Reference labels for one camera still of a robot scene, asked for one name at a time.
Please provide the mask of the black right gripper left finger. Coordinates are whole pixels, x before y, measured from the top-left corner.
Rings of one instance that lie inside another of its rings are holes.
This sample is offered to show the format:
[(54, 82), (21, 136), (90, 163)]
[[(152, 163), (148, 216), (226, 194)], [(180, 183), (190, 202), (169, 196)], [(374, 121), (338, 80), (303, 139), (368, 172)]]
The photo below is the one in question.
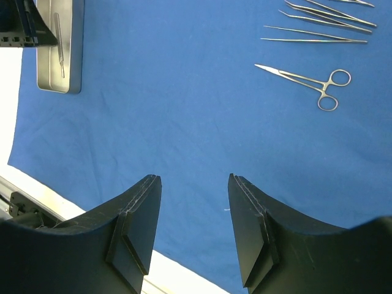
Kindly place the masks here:
[(147, 175), (53, 228), (1, 219), (2, 293), (140, 293), (149, 273), (162, 184)]

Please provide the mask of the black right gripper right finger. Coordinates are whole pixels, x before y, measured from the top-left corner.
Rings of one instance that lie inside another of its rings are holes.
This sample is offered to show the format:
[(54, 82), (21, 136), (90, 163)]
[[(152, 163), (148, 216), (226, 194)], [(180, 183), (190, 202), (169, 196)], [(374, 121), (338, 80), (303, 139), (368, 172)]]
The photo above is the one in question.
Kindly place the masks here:
[(230, 175), (230, 214), (249, 293), (390, 293), (391, 217), (342, 228)]

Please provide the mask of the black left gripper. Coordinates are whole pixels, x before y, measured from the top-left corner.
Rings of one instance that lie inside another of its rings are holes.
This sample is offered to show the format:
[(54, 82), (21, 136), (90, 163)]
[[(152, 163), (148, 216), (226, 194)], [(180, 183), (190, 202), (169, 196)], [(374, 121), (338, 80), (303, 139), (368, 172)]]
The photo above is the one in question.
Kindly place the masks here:
[(51, 47), (58, 40), (33, 0), (1, 0), (2, 47)]

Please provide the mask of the steel scalpel handle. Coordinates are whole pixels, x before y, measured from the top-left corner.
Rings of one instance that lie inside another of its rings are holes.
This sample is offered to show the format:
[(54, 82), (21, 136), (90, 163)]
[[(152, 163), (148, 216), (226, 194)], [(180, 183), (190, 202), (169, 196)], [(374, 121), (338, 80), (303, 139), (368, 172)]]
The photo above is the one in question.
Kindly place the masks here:
[(56, 38), (58, 40), (58, 60), (59, 60), (59, 65), (61, 67), (61, 77), (65, 78), (65, 70), (64, 70), (64, 52), (63, 52), (63, 47), (62, 47), (62, 35), (61, 35), (61, 25), (60, 25), (60, 17), (59, 13), (55, 12), (53, 14), (53, 20), (55, 24), (55, 33), (56, 33)]

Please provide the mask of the blue surgical cloth wrap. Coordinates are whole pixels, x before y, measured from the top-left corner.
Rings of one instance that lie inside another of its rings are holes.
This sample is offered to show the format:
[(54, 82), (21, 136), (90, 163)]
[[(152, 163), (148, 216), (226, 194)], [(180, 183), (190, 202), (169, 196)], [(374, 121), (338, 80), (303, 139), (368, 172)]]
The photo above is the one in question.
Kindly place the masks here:
[[(300, 38), (265, 26), (363, 37), (286, 17), (283, 1), (86, 1), (79, 94), (41, 91), (23, 52), (9, 164), (85, 210), (159, 175), (155, 250), (243, 293), (230, 174), (341, 227), (391, 214), (391, 2), (326, 4), (375, 23), (368, 43), (260, 40)], [(328, 88), (326, 112), (254, 64), (352, 81)]]

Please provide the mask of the steel ring-handled forceps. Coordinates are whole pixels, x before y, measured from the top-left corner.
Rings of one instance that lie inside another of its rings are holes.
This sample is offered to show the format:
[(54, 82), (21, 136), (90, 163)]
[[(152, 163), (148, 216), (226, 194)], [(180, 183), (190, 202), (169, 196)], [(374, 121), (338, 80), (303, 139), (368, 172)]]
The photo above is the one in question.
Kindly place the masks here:
[[(326, 112), (335, 111), (339, 106), (339, 101), (335, 97), (333, 97), (327, 93), (328, 88), (330, 86), (345, 87), (345, 86), (349, 85), (350, 82), (352, 81), (351, 74), (344, 69), (336, 69), (336, 70), (332, 71), (329, 74), (329, 77), (326, 81), (321, 81), (321, 80), (316, 80), (313, 78), (305, 77), (303, 75), (298, 75), (296, 73), (291, 73), (291, 72), (287, 72), (284, 70), (275, 69), (273, 67), (262, 65), (262, 64), (254, 64), (254, 66), (259, 69), (262, 69), (266, 72), (277, 75), (279, 77), (282, 77), (284, 79), (290, 80), (294, 83), (298, 83), (300, 85), (303, 85), (307, 88), (310, 88), (310, 89), (313, 89), (313, 90), (319, 92), (320, 96), (317, 101), (317, 106), (320, 110), (326, 111)], [(338, 82), (334, 81), (334, 76), (339, 73), (344, 74), (347, 77), (347, 81), (345, 83), (338, 83)]]

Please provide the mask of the steel straight long tweezers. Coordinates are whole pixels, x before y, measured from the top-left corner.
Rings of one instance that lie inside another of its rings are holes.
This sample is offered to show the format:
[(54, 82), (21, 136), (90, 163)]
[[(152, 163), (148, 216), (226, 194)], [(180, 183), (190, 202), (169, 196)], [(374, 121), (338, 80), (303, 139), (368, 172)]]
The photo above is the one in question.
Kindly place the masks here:
[(305, 31), (300, 29), (293, 28), (283, 28), (277, 26), (265, 26), (270, 29), (277, 29), (288, 32), (297, 32), (299, 34), (304, 34), (307, 36), (313, 36), (312, 39), (282, 39), (282, 38), (269, 38), (269, 37), (261, 37), (260, 40), (267, 40), (273, 42), (295, 42), (295, 43), (354, 43), (354, 44), (367, 44), (367, 40), (360, 39), (350, 39), (347, 37), (333, 36), (329, 34), (322, 34), (314, 31)]

